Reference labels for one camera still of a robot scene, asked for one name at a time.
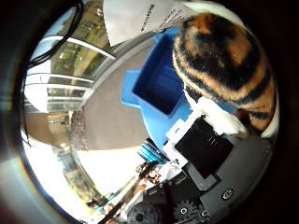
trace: screw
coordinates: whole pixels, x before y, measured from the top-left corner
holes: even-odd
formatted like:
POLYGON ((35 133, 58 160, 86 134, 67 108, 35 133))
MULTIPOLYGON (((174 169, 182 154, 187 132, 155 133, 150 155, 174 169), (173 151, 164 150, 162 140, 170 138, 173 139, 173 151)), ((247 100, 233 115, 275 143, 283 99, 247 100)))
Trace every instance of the screw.
POLYGON ((234 194, 234 190, 233 189, 227 189, 223 194, 222 194, 222 198, 223 200, 229 200, 234 194))
POLYGON ((202 217, 206 217, 207 215, 208 215, 207 210, 205 210, 205 211, 202 212, 202 217))
POLYGON ((181 213, 182 215, 186 214, 187 212, 188 212, 188 209, 187 209, 187 208, 182 208, 182 209, 180 209, 180 213, 181 213))

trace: black gear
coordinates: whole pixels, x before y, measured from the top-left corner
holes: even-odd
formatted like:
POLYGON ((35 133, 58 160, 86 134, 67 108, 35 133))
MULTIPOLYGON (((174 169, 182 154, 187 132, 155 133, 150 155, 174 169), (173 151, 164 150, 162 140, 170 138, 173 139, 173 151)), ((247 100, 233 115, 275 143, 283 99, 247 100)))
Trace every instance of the black gear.
POLYGON ((159 209, 151 203, 141 202, 128 212, 128 224, 161 224, 159 209))
POLYGON ((192 217, 198 217, 200 213, 199 207, 189 200, 177 203, 174 208, 174 216, 178 221, 183 221, 192 217))

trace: floor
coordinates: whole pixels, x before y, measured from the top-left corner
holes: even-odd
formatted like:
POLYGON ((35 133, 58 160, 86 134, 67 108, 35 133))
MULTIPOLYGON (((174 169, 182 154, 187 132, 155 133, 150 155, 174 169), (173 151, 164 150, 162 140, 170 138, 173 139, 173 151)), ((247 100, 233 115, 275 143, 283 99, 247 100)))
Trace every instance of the floor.
POLYGON ((83 108, 89 150, 140 146, 148 137, 139 109, 121 104, 123 74, 142 66, 150 48, 125 61, 94 92, 83 108))

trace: calico cat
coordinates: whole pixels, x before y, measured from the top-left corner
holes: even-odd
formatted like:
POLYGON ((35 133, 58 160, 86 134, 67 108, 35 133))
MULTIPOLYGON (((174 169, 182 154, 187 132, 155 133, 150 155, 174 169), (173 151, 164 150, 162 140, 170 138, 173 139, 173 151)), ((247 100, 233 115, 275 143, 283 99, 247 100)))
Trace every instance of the calico cat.
POLYGON ((210 13, 183 22, 174 38, 173 64, 190 96, 201 94, 246 111, 258 133, 273 118, 271 67, 258 40, 241 26, 210 13))

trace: black plastic part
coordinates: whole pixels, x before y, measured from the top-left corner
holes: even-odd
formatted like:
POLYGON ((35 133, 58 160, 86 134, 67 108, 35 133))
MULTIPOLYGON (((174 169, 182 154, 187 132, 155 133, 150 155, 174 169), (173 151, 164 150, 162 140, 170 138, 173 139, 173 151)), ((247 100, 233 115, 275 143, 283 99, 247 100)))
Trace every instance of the black plastic part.
POLYGON ((232 148, 233 144, 217 135, 201 118, 195 121, 176 144, 176 149, 204 178, 213 174, 223 164, 232 148))

